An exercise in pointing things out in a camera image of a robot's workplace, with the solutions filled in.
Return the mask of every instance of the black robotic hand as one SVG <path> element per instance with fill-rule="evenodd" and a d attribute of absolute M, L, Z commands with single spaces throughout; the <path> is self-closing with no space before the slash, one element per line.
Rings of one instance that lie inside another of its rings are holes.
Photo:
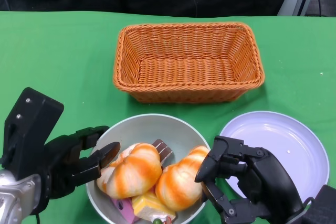
<path fill-rule="evenodd" d="M 86 128 L 45 144 L 63 112 L 63 104 L 26 88 L 5 121 L 0 171 L 0 224 L 20 223 L 43 211 L 50 199 L 72 193 L 101 176 L 101 169 L 117 155 L 114 142 L 80 158 L 109 128 Z"/>
<path fill-rule="evenodd" d="M 238 178 L 246 199 L 229 201 L 216 186 L 216 177 L 231 176 Z M 202 183 L 202 200 L 211 201 L 222 223 L 252 223 L 261 217 L 271 224 L 283 224 L 304 210 L 293 181 L 275 156 L 264 148 L 244 145 L 242 140 L 215 137 L 195 182 Z"/>

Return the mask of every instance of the wicker basket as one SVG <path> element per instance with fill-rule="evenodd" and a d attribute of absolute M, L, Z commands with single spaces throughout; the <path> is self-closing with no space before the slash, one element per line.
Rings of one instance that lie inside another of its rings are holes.
<path fill-rule="evenodd" d="M 265 79 L 254 34 L 242 23 L 128 26 L 115 58 L 114 85 L 143 103 L 234 101 Z"/>

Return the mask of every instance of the basket rim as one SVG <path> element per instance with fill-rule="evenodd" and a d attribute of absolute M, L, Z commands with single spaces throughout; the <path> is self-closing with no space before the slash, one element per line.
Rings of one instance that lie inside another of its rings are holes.
<path fill-rule="evenodd" d="M 253 61 L 257 66 L 257 78 L 249 81 L 220 81 L 220 82 L 173 82 L 173 83 L 164 83 L 157 82 L 151 84 L 130 84 L 121 80 L 121 72 L 118 69 L 121 66 L 122 60 L 122 51 L 124 46 L 124 39 L 126 32 L 128 30 L 132 30 L 135 28 L 141 28 L 146 26 L 156 26 L 158 28 L 162 27 L 202 27 L 202 26 L 240 26 L 247 31 L 249 42 L 254 45 L 254 53 L 253 53 Z M 248 90 L 251 88 L 257 88 L 263 84 L 265 80 L 265 73 L 263 70 L 263 66 L 260 58 L 260 51 L 256 44 L 256 38 L 252 31 L 252 29 L 245 23 L 242 22 L 198 22 L 198 23 L 159 23 L 159 24 L 136 24 L 129 25 L 121 29 L 118 36 L 118 44 L 115 54 L 115 62 L 114 62 L 114 70 L 113 70 L 113 83 L 114 85 L 126 92 L 134 92 L 134 91 L 145 91 L 145 92 L 155 92 L 155 91 L 181 91 L 181 90 Z"/>

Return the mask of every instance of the plate rim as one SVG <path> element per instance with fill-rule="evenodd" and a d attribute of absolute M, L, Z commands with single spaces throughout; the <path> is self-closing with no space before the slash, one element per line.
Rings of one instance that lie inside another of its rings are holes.
<path fill-rule="evenodd" d="M 126 121 L 128 121 L 128 120 L 134 119 L 134 118 L 139 118 L 139 117 L 142 117 L 142 116 L 153 116 L 153 115 L 155 115 L 155 116 L 163 116 L 163 117 L 166 117 L 166 118 L 172 118 L 172 119 L 175 119 L 175 120 L 177 120 L 177 121 L 179 121 L 179 122 L 181 122 L 181 123 L 184 123 L 185 125 L 189 126 L 193 131 L 195 131 L 195 132 L 201 137 L 201 139 L 203 140 L 205 146 L 206 146 L 209 150 L 211 150 L 211 148 L 210 148 L 209 144 L 207 143 L 207 141 L 205 140 L 205 138 L 204 138 L 204 137 L 201 135 L 201 133 L 200 133 L 197 129 L 195 129 L 193 126 L 191 126 L 191 125 L 188 124 L 187 122 L 183 121 L 182 119 L 176 118 L 176 117 L 171 116 L 171 115 L 159 114 L 159 113 L 139 114 L 139 115 L 131 116 L 131 117 L 129 117 L 129 118 L 126 118 L 126 119 L 124 119 L 124 120 L 122 120 L 122 121 L 120 121 L 120 122 L 114 124 L 113 126 L 111 126 L 107 131 L 105 131 L 105 132 L 100 136 L 100 138 L 98 139 L 96 145 L 99 143 L 99 141 L 100 141 L 100 140 L 101 140 L 101 139 L 102 139 L 102 138 L 103 138 L 103 137 L 104 137 L 110 130 L 112 130 L 113 128 L 117 127 L 119 124 L 122 124 L 122 123 L 124 123 L 124 122 L 126 122 Z M 98 206 L 96 205 L 95 201 L 93 200 L 93 197 L 92 197 L 91 192 L 90 192 L 90 189 L 89 189 L 89 184 L 90 184 L 91 182 L 86 183 L 85 186 L 86 186 L 86 192 L 87 192 L 87 195 L 88 195 L 88 197 L 89 197 L 89 200 L 90 200 L 90 202 L 91 202 L 93 208 L 94 208 L 94 209 L 96 210 L 96 212 L 100 215 L 100 217 L 102 217 L 106 222 L 108 222 L 109 224 L 116 224 L 116 223 L 114 223 L 112 220 L 110 220 L 109 218 L 107 218 L 107 217 L 100 211 L 100 209 L 99 209 Z M 204 209 L 204 207 L 205 207 L 205 202 L 203 202 L 203 203 L 201 204 L 201 206 L 198 208 L 198 210 L 197 210 L 196 212 L 194 212 L 194 214 L 192 214 L 188 219 L 186 219 L 185 221 L 183 221 L 181 224 L 187 224 L 187 223 L 191 222 L 191 221 L 192 221 L 192 220 L 193 220 L 193 219 L 194 219 L 194 218 L 195 218 L 195 217 L 196 217 L 196 216 L 197 216 L 197 215 Z"/>
<path fill-rule="evenodd" d="M 225 131 L 225 129 L 231 124 L 233 123 L 233 121 L 237 120 L 238 118 L 242 117 L 242 116 L 246 116 L 248 114 L 257 114 L 257 113 L 266 113 L 266 114 L 276 114 L 276 115 L 281 115 L 281 116 L 284 116 L 286 118 L 289 118 L 299 124 L 301 124 L 301 126 L 303 126 L 304 128 L 306 128 L 306 130 L 308 130 L 310 132 L 310 134 L 312 134 L 314 136 L 314 138 L 318 141 L 320 147 L 322 148 L 323 152 L 324 152 L 324 156 L 327 160 L 327 178 L 326 178 L 326 181 L 324 182 L 325 185 L 328 184 L 328 180 L 329 180 L 329 175 L 330 175 L 330 164 L 329 164 L 329 158 L 328 158 L 328 155 L 327 155 L 327 152 L 326 152 L 326 149 L 324 148 L 322 142 L 320 141 L 320 139 L 315 135 L 314 132 L 312 132 L 311 129 L 309 129 L 307 126 L 305 126 L 303 123 L 301 123 L 300 121 L 296 120 L 295 118 L 292 118 L 291 116 L 288 116 L 288 115 L 285 115 L 285 114 L 282 114 L 282 113 L 279 113 L 279 112 L 274 112 L 274 111 L 267 111 L 267 110 L 260 110 L 260 111 L 251 111 L 251 112 L 247 112 L 247 113 L 244 113 L 244 114 L 241 114 L 241 115 L 238 115 L 236 116 L 235 118 L 231 119 L 225 126 L 224 128 L 221 130 L 220 132 L 220 136 L 222 136 L 223 132 Z M 236 193 L 238 194 L 239 196 L 241 196 L 242 198 L 245 197 L 244 194 L 240 194 L 238 193 L 231 185 L 230 183 L 228 182 L 228 179 L 226 179 L 228 185 L 230 186 L 230 188 Z"/>

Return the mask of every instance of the yellow cake slice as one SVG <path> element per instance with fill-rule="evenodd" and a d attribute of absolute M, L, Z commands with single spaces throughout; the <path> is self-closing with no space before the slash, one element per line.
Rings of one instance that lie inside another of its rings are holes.
<path fill-rule="evenodd" d="M 163 205 L 152 191 L 133 197 L 132 205 L 135 216 L 150 222 L 153 222 L 154 219 L 165 221 L 167 216 L 171 220 L 176 217 L 175 212 Z"/>

